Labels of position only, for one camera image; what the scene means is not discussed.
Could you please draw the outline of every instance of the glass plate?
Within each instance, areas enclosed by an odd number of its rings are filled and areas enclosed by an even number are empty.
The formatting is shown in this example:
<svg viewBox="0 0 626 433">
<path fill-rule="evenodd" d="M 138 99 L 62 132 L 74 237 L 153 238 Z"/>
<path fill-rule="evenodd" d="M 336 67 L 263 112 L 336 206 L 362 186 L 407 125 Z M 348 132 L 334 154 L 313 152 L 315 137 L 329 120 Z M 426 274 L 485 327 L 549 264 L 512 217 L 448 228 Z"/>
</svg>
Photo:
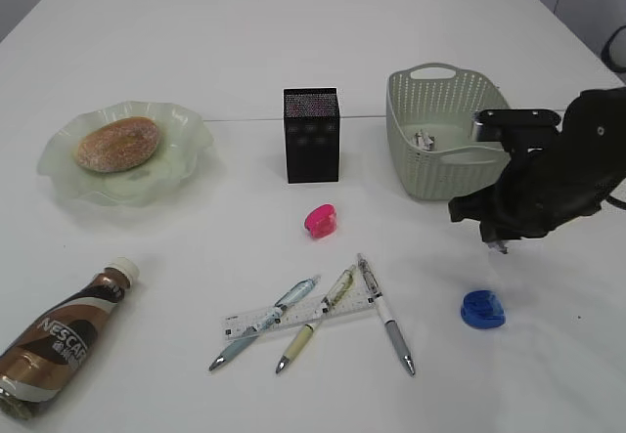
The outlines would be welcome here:
<svg viewBox="0 0 626 433">
<path fill-rule="evenodd" d="M 116 120 L 142 116 L 153 120 L 161 140 L 153 156 L 133 169 L 97 173 L 78 166 L 72 153 L 90 133 Z M 198 153 L 213 137 L 198 113 L 175 104 L 125 103 L 83 113 L 55 134 L 37 164 L 62 198 L 83 198 L 101 205 L 142 206 L 176 189 L 196 167 Z"/>
</svg>

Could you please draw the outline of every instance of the bottle cap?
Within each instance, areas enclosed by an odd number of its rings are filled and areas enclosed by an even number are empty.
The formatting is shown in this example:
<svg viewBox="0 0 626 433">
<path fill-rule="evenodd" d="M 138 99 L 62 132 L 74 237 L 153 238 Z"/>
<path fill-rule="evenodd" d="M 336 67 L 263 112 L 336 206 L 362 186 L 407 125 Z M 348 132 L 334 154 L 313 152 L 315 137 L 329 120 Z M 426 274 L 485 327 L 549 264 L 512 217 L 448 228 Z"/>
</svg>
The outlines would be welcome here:
<svg viewBox="0 0 626 433">
<path fill-rule="evenodd" d="M 489 290 L 473 291 L 463 298 L 461 317 L 474 328 L 495 328 L 505 323 L 505 311 Z"/>
<path fill-rule="evenodd" d="M 123 273 L 130 285 L 134 285 L 139 279 L 139 268 L 125 257 L 117 257 L 107 266 L 109 269 L 116 269 Z"/>
</svg>

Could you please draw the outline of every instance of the object in basket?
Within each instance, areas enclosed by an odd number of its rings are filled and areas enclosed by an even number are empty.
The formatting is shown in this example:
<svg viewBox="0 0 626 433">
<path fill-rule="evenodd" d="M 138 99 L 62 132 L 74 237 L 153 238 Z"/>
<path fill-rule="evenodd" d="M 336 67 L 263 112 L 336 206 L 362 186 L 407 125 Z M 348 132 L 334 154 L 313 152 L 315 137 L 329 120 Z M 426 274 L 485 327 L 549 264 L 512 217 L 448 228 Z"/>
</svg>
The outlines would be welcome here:
<svg viewBox="0 0 626 433">
<path fill-rule="evenodd" d="M 290 184 L 339 180 L 336 88 L 286 89 L 285 150 Z"/>
<path fill-rule="evenodd" d="M 314 239 L 323 238 L 336 230 L 336 211 L 332 205 L 322 205 L 313 210 L 304 221 L 304 228 Z"/>
<path fill-rule="evenodd" d="M 428 132 L 423 129 L 420 129 L 418 133 L 415 134 L 415 143 L 419 149 L 425 152 L 434 151 L 434 137 L 428 135 Z"/>
</svg>

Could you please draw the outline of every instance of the plastic basket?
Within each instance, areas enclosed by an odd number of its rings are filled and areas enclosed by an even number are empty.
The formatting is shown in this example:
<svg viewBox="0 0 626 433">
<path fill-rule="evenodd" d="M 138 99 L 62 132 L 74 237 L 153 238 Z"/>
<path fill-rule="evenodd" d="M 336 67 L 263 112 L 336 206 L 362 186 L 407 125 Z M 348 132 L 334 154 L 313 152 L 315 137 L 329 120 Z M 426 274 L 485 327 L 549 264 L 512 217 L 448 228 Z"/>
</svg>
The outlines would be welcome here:
<svg viewBox="0 0 626 433">
<path fill-rule="evenodd" d="M 444 68 L 453 76 L 414 77 L 425 68 Z M 389 76 L 387 140 L 395 170 L 410 196 L 448 200 L 498 179 L 509 155 L 499 143 L 477 143 L 470 138 L 474 113 L 486 108 L 509 105 L 498 88 L 476 71 L 426 64 Z M 413 140 L 420 129 L 435 138 L 434 151 L 420 149 Z"/>
</svg>

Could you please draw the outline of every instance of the ruler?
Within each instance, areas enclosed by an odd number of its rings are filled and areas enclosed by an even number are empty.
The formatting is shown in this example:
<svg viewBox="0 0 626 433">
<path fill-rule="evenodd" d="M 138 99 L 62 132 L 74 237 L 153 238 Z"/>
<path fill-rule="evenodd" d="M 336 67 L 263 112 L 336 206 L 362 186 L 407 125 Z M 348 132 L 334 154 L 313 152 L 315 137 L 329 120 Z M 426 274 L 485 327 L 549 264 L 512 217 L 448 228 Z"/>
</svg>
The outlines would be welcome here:
<svg viewBox="0 0 626 433">
<path fill-rule="evenodd" d="M 258 336 L 264 333 L 277 332 L 288 328 L 318 322 L 321 319 L 336 319 L 341 316 L 357 314 L 370 309 L 374 309 L 374 299 L 366 286 L 356 285 L 352 287 L 339 300 L 333 308 L 327 305 L 321 306 L 324 295 L 308 296 L 274 321 L 272 325 L 254 333 L 244 335 L 246 330 L 262 321 L 272 307 L 257 309 L 246 313 L 235 314 L 224 318 L 222 326 L 224 328 L 224 339 L 226 341 L 238 340 L 247 336 Z"/>
</svg>

